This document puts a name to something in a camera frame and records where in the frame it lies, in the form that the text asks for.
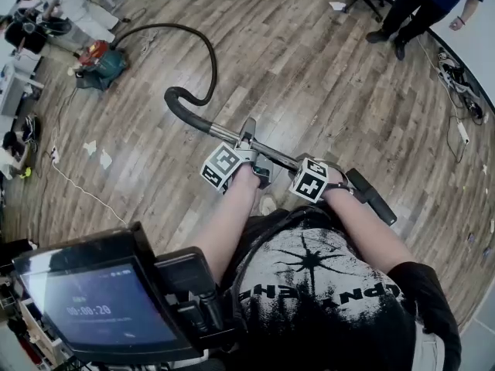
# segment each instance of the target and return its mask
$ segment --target screen bezel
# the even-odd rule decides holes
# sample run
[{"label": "screen bezel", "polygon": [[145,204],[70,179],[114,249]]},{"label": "screen bezel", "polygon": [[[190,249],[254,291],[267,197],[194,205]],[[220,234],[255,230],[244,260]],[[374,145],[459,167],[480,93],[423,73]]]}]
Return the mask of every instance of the screen bezel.
[{"label": "screen bezel", "polygon": [[[139,238],[139,235],[135,235],[136,232],[131,232],[129,229],[112,230],[108,235],[105,234],[106,233],[102,233],[98,235],[100,240],[97,240],[97,237],[91,237],[88,238],[90,240],[82,240],[79,243],[75,243],[73,246],[69,243],[61,247],[51,247],[49,249],[43,249],[42,251],[37,250],[36,252],[29,253],[26,257],[15,260],[15,268],[19,272],[24,285],[28,288],[29,286],[24,281],[24,278],[29,278],[29,275],[47,273],[49,276],[59,276],[61,274],[98,271],[103,268],[130,264],[145,290],[145,293],[148,295],[156,310],[162,316],[164,323],[169,327],[176,339],[167,342],[135,345],[96,345],[72,342],[59,330],[51,317],[43,312],[44,317],[46,317],[47,321],[51,324],[56,334],[66,343],[70,350],[82,360],[136,364],[138,362],[144,362],[144,360],[150,362],[174,361],[189,359],[196,356],[198,352],[191,343],[191,338],[186,337],[179,330],[179,324],[172,317],[172,312],[169,305],[166,303],[165,296],[160,294],[160,291],[157,288],[157,284],[154,281],[154,271],[151,271],[150,267],[145,267],[147,264],[146,258],[148,258],[148,262],[153,261],[150,259],[149,254],[146,254],[148,253],[147,251],[142,251],[143,246],[149,248],[147,240],[146,243],[143,243],[142,238]],[[113,251],[115,246],[118,246],[118,251]],[[72,260],[71,257],[60,257],[60,259],[64,259],[61,260],[61,264],[50,266],[47,271],[29,271],[30,260],[33,257],[45,253],[47,250],[57,249],[66,253],[73,253],[75,249],[84,250],[85,260],[88,261],[89,259],[92,259],[93,262],[83,264],[84,260],[77,259],[77,257]]]}]

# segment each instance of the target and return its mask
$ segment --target black t-shirt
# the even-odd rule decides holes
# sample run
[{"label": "black t-shirt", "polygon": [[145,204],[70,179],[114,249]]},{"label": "black t-shirt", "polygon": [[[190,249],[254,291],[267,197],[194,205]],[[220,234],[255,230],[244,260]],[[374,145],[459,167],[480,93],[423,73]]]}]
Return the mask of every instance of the black t-shirt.
[{"label": "black t-shirt", "polygon": [[46,43],[46,34],[40,26],[29,34],[22,28],[22,23],[13,22],[5,30],[5,41],[12,44],[15,48],[19,48],[22,39],[26,38],[24,48],[32,53],[40,53]]},{"label": "black t-shirt", "polygon": [[387,276],[328,220],[296,221],[265,242],[239,300],[248,337],[237,369],[410,370],[417,323],[445,343],[444,371],[459,368],[456,321],[433,269],[404,263]]}]

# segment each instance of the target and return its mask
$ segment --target person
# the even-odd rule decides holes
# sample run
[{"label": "person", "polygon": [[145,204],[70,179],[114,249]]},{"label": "person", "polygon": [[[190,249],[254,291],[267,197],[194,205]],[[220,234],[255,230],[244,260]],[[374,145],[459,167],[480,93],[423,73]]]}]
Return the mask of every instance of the person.
[{"label": "person", "polygon": [[[370,32],[366,36],[369,43],[379,43],[387,41],[389,37],[399,30],[399,27],[419,8],[415,17],[406,26],[401,28],[397,38],[394,40],[395,55],[399,60],[405,58],[405,46],[416,36],[422,34],[427,28],[434,23],[444,19],[449,12],[461,0],[395,0],[389,11],[387,18],[380,30]],[[473,16],[476,8],[483,0],[466,0],[463,13],[455,18],[450,24],[450,29],[454,31],[460,30]]]},{"label": "person", "polygon": [[0,172],[8,180],[14,175],[25,175],[26,161],[29,157],[29,147],[19,136],[10,131],[4,135],[2,147],[0,148]]},{"label": "person", "polygon": [[[53,4],[56,0],[42,0]],[[95,40],[111,43],[115,39],[110,30],[118,24],[118,18],[90,0],[60,0],[63,14],[77,27]]]},{"label": "person", "polygon": [[28,33],[24,30],[22,23],[14,21],[10,15],[0,17],[0,34],[4,35],[7,43],[16,48],[18,54],[27,49],[32,53],[69,66],[76,63],[74,53],[80,49],[75,44],[62,43],[56,37],[49,37],[41,26],[36,26],[34,32]]},{"label": "person", "polygon": [[459,368],[435,272],[370,208],[330,189],[322,205],[249,217],[259,183],[242,165],[192,242],[247,326],[227,369]]}]

